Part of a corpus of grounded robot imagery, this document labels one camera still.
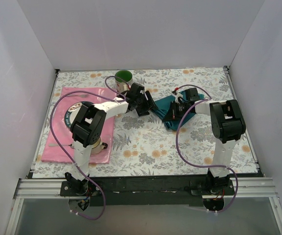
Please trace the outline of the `teal cloth napkin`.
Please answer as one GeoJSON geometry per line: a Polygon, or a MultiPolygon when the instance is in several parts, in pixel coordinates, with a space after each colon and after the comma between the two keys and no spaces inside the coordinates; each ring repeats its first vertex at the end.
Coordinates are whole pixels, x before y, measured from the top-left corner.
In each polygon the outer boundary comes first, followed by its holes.
{"type": "Polygon", "coordinates": [[[161,119],[167,130],[176,131],[181,119],[171,120],[171,102],[174,100],[175,97],[173,95],[170,95],[155,101],[158,109],[153,110],[153,113],[161,119]]]}

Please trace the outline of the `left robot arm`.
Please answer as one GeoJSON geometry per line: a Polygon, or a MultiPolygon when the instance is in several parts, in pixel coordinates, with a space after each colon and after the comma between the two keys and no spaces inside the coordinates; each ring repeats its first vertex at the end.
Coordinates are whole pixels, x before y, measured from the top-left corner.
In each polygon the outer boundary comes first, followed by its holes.
{"type": "Polygon", "coordinates": [[[88,191],[86,177],[89,176],[91,152],[93,146],[101,140],[106,120],[133,110],[142,117],[157,108],[150,92],[138,83],[133,83],[128,91],[119,93],[113,99],[108,98],[106,102],[84,102],[70,127],[74,141],[73,168],[71,172],[65,173],[70,189],[78,196],[88,191]]]}

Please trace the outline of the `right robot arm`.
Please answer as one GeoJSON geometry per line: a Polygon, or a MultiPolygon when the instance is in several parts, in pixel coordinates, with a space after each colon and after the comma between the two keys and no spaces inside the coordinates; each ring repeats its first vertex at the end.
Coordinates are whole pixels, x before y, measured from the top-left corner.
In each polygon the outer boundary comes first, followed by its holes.
{"type": "Polygon", "coordinates": [[[176,131],[176,149],[188,165],[206,168],[205,190],[218,194],[229,186],[230,167],[233,149],[246,131],[246,124],[237,100],[216,101],[211,97],[201,99],[197,87],[185,90],[185,98],[179,88],[173,91],[175,101],[171,103],[172,118],[179,119],[176,131]],[[196,165],[185,160],[179,149],[179,131],[189,113],[210,116],[211,129],[215,137],[215,150],[212,165],[196,165]]]}

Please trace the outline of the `green inside floral mug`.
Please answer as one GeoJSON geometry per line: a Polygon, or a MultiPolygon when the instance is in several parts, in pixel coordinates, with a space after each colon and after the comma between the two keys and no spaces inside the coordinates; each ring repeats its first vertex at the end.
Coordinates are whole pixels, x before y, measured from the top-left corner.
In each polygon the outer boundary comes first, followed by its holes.
{"type": "Polygon", "coordinates": [[[128,91],[132,85],[132,73],[128,70],[120,70],[115,73],[116,88],[119,93],[128,91]]]}

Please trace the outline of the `silver fork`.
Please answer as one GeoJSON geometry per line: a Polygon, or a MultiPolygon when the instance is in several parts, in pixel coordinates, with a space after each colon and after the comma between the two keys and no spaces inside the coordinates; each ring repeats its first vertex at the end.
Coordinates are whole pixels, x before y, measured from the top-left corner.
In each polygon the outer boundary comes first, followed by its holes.
{"type": "Polygon", "coordinates": [[[73,96],[81,97],[81,98],[86,98],[86,97],[89,96],[89,94],[69,94],[66,97],[73,97],[73,96]]]}

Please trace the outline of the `cream enamel cup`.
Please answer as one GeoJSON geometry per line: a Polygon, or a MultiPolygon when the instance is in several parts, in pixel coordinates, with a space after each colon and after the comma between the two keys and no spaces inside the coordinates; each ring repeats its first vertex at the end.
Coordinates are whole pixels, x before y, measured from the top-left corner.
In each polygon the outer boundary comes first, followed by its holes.
{"type": "Polygon", "coordinates": [[[101,138],[99,138],[93,145],[92,145],[92,150],[91,154],[92,155],[97,155],[101,153],[104,149],[108,148],[108,144],[105,142],[102,142],[101,138]]]}

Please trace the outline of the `white plate blue rim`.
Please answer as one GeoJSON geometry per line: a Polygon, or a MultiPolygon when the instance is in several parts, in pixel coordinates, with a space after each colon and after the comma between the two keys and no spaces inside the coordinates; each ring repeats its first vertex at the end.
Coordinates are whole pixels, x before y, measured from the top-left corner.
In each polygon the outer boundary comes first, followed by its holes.
{"type": "Polygon", "coordinates": [[[64,115],[64,123],[65,123],[65,125],[66,125],[66,127],[68,129],[71,128],[71,125],[72,125],[75,117],[77,116],[77,114],[78,114],[78,112],[79,112],[79,110],[80,110],[80,108],[81,108],[83,103],[84,103],[84,101],[77,102],[77,103],[71,105],[67,109],[67,111],[66,111],[66,113],[64,115]]]}

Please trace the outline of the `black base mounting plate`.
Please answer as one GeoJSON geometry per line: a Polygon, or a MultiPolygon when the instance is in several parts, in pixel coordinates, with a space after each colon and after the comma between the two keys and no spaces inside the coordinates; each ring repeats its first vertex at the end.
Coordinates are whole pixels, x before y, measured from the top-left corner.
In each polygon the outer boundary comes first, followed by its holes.
{"type": "Polygon", "coordinates": [[[83,199],[90,197],[90,205],[190,205],[203,206],[203,196],[214,198],[219,189],[205,186],[205,175],[94,177],[77,193],[63,181],[60,196],[83,199]]]}

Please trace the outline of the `pink placemat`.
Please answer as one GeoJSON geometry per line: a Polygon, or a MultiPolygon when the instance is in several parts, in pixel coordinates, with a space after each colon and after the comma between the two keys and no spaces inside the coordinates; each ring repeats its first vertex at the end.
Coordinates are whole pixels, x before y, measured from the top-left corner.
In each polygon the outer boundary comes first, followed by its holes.
{"type": "MultiPolygon", "coordinates": [[[[65,95],[67,93],[73,92],[73,91],[87,91],[92,92],[107,98],[113,99],[116,94],[112,92],[108,88],[101,88],[101,87],[93,87],[93,88],[71,88],[71,87],[63,87],[61,94],[65,95]]],[[[104,99],[101,99],[99,97],[96,97],[94,95],[89,94],[86,98],[81,97],[65,97],[60,101],[57,108],[55,109],[55,113],[53,115],[52,119],[52,127],[54,130],[54,133],[61,144],[71,144],[73,143],[72,139],[72,133],[70,130],[66,127],[64,123],[64,115],[67,111],[67,109],[81,101],[89,101],[92,103],[103,103],[105,102],[104,99]]],[[[102,142],[105,142],[108,144],[108,148],[104,149],[101,153],[97,155],[91,155],[90,157],[90,163],[91,164],[107,164],[110,161],[110,155],[111,155],[111,148],[112,144],[114,142],[113,140],[113,132],[114,132],[114,122],[115,118],[109,118],[105,121],[103,130],[101,133],[101,140],[102,142]]],[[[52,132],[49,132],[49,136],[47,138],[47,142],[42,154],[42,161],[43,162],[56,162],[56,163],[71,163],[72,161],[67,157],[65,152],[59,147],[48,147],[50,143],[57,143],[52,135],[52,132]]],[[[70,147],[64,147],[71,156],[74,156],[74,150],[70,147]]]]}

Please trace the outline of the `silver spoon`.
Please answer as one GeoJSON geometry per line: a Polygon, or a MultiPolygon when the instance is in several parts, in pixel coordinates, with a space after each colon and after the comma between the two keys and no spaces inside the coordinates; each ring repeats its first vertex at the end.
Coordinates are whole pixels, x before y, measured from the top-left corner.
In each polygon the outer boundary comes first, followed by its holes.
{"type": "MultiPolygon", "coordinates": [[[[56,146],[59,146],[59,144],[57,144],[57,143],[50,143],[49,145],[48,145],[48,147],[56,147],[56,146]]],[[[62,144],[62,146],[63,147],[70,147],[70,148],[72,148],[72,149],[74,149],[74,145],[71,143],[71,144],[62,144]]]]}

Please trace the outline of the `aluminium frame rail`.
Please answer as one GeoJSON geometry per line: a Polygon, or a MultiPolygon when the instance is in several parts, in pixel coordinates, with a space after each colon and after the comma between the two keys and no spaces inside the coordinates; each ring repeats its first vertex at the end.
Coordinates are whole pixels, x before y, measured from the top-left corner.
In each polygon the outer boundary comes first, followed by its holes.
{"type": "MultiPolygon", "coordinates": [[[[13,207],[21,208],[16,200],[22,203],[24,199],[78,199],[81,196],[61,195],[62,179],[20,179],[14,193],[13,207]]],[[[279,202],[273,179],[269,177],[245,177],[238,179],[237,197],[240,198],[269,198],[274,216],[282,234],[282,208],[279,202]]]]}

